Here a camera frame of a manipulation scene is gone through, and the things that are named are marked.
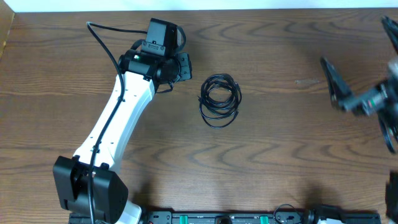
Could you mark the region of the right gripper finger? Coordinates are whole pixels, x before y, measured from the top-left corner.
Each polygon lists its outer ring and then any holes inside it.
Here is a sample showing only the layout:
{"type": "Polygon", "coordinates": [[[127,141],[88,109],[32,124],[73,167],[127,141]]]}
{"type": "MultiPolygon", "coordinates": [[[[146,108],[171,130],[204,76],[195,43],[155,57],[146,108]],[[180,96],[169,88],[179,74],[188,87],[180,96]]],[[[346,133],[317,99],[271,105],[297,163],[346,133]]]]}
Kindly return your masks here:
{"type": "Polygon", "coordinates": [[[391,18],[384,16],[381,19],[383,28],[391,41],[391,44],[396,52],[398,52],[397,48],[397,22],[392,20],[391,18]]]}
{"type": "Polygon", "coordinates": [[[343,80],[334,65],[325,57],[320,58],[320,64],[326,76],[332,107],[345,109],[345,100],[353,96],[351,88],[343,80]]]}

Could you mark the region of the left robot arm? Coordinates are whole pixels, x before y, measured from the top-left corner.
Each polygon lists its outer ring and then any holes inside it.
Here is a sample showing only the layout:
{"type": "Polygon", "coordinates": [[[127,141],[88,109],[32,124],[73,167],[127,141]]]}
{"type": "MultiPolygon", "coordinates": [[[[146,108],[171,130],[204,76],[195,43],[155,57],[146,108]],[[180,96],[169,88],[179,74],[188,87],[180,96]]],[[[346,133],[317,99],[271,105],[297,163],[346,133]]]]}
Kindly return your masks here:
{"type": "Polygon", "coordinates": [[[127,142],[159,85],[192,78],[187,53],[171,57],[128,50],[118,62],[120,75],[90,135],[73,157],[53,166],[60,206],[105,223],[138,223],[142,208],[128,200],[118,176],[127,142]]]}

